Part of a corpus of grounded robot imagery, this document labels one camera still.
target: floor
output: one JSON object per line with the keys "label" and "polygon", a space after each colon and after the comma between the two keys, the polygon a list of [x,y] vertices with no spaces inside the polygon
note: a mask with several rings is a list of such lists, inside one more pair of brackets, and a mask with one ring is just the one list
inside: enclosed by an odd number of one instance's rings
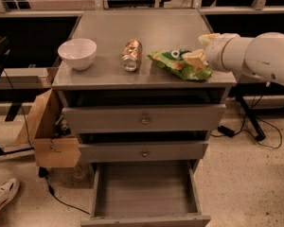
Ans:
{"label": "floor", "polygon": [[[282,99],[263,99],[263,105],[276,107]],[[9,148],[24,120],[19,113],[13,122],[4,122],[7,108],[0,106],[0,147]],[[244,111],[233,99],[221,125],[239,131]],[[281,226],[284,227],[284,114],[263,115],[258,121],[266,134],[260,146],[251,136],[255,130],[249,120],[245,131],[233,138],[210,137],[210,144],[196,172],[196,184],[208,227]],[[79,176],[75,168],[49,168],[48,181],[56,197],[89,212],[93,195],[90,172]],[[75,227],[88,219],[83,212],[56,201],[48,192],[45,178],[39,177],[34,152],[0,157],[0,183],[16,177],[21,183],[15,199],[0,212],[0,227]]]}

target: ceramic bowl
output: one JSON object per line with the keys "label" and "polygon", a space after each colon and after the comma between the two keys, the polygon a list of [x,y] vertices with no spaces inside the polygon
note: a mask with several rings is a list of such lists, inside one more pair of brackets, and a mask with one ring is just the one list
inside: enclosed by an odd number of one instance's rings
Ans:
{"label": "ceramic bowl", "polygon": [[84,70],[94,62],[97,45],[89,39],[72,39],[60,45],[58,54],[70,67]]}

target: cardboard box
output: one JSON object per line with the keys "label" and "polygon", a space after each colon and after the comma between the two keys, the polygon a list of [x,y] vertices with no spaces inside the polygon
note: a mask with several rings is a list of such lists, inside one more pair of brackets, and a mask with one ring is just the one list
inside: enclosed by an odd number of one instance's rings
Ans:
{"label": "cardboard box", "polygon": [[40,167],[75,167],[79,158],[79,142],[75,136],[53,139],[62,104],[52,89],[36,96],[14,145],[29,142],[35,149]]}
{"label": "cardboard box", "polygon": [[36,139],[34,148],[40,167],[75,167],[80,158],[77,138]]}

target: crushed can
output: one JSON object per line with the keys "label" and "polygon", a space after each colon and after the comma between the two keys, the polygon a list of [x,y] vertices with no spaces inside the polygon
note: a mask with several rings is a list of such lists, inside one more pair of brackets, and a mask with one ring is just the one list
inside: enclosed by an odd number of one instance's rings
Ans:
{"label": "crushed can", "polygon": [[121,65],[125,71],[133,72],[137,70],[142,62],[142,44],[138,40],[130,40],[126,43]]}

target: sneaker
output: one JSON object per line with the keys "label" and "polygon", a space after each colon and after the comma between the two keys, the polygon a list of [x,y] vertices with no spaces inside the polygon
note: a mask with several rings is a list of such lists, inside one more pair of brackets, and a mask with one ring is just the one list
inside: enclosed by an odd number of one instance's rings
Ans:
{"label": "sneaker", "polygon": [[0,210],[16,196],[19,189],[19,181],[10,179],[0,186]]}

